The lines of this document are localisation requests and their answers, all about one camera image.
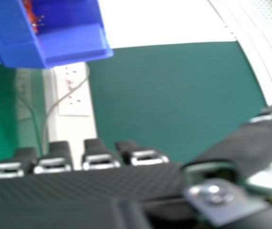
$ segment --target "cable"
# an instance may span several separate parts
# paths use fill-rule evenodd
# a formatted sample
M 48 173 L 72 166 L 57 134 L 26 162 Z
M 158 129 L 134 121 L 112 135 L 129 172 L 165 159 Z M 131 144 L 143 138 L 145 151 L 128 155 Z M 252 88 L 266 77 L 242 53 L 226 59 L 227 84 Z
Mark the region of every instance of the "cable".
M 34 131 L 35 131 L 35 135 L 36 135 L 36 140 L 37 140 L 37 144 L 39 146 L 39 153 L 40 153 L 40 156 L 42 156 L 43 151 L 42 151 L 42 145 L 41 145 L 41 137 L 39 135 L 39 129 L 38 129 L 37 120 L 36 120 L 36 116 L 35 116 L 35 110 L 18 93 L 17 93 L 17 98 L 28 108 L 28 110 L 31 113 L 33 126 L 34 126 Z
M 80 87 L 82 87 L 82 85 L 88 80 L 89 75 L 90 75 L 90 69 L 89 69 L 89 67 L 88 67 L 88 65 L 86 63 L 85 63 L 85 67 L 86 67 L 86 75 L 85 75 L 85 78 L 82 80 L 82 82 L 80 82 L 80 84 L 78 86 L 73 88 L 69 93 L 64 95 L 61 99 L 56 101 L 51 106 L 51 108 L 49 109 L 49 111 L 48 111 L 48 113 L 47 113 L 47 115 L 45 117 L 43 129 L 42 129 L 42 149 L 43 149 L 43 154 L 47 154 L 47 152 L 48 152 L 47 148 L 45 147 L 46 146 L 46 139 L 47 139 L 48 119 L 49 119 L 51 113 L 53 112 L 53 110 L 60 104 L 60 102 L 62 102 L 64 99 L 69 97 L 72 93 L 74 93 L 76 90 L 78 90 Z

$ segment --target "blue storage bin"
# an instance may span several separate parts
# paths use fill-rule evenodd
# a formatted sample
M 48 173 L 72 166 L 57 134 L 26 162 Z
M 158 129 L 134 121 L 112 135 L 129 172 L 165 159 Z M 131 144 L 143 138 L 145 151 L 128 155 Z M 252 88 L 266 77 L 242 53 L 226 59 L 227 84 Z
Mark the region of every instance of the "blue storage bin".
M 0 0 L 0 63 L 51 68 L 113 56 L 97 0 L 32 0 L 44 16 L 36 34 L 22 0 Z

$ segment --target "orange component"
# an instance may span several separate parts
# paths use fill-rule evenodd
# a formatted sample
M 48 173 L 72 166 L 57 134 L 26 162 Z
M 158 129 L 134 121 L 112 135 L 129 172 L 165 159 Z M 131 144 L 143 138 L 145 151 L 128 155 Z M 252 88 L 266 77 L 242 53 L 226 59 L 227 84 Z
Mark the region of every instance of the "orange component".
M 33 12 L 33 8 L 32 8 L 32 1 L 31 0 L 24 0 L 23 4 L 26 8 L 26 12 L 29 18 L 29 21 L 33 27 L 33 30 L 35 33 L 38 33 L 38 24 L 37 24 L 37 17 L 35 16 L 34 12 Z

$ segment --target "robotic hand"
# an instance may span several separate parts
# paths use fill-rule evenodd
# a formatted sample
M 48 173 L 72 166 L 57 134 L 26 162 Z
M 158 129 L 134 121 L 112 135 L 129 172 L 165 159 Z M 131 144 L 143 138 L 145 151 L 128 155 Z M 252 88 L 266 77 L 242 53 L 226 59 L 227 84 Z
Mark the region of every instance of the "robotic hand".
M 86 140 L 82 171 L 67 142 L 0 161 L 0 229 L 272 229 L 272 106 L 184 166 L 133 141 L 116 148 Z

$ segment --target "electrical socket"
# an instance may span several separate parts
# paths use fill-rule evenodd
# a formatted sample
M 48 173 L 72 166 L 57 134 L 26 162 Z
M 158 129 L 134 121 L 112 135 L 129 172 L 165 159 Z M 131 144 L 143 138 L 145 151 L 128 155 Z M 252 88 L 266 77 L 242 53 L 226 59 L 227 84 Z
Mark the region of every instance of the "electrical socket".
M 77 87 L 86 77 L 85 63 L 73 63 L 53 68 L 58 99 L 63 98 Z M 88 116 L 91 114 L 91 99 L 88 82 L 64 99 L 59 107 L 59 115 Z
M 19 99 L 19 97 L 21 97 L 29 105 L 29 107 L 32 107 L 31 69 L 19 68 L 16 71 L 15 88 L 17 93 L 17 120 L 31 118 L 29 108 Z

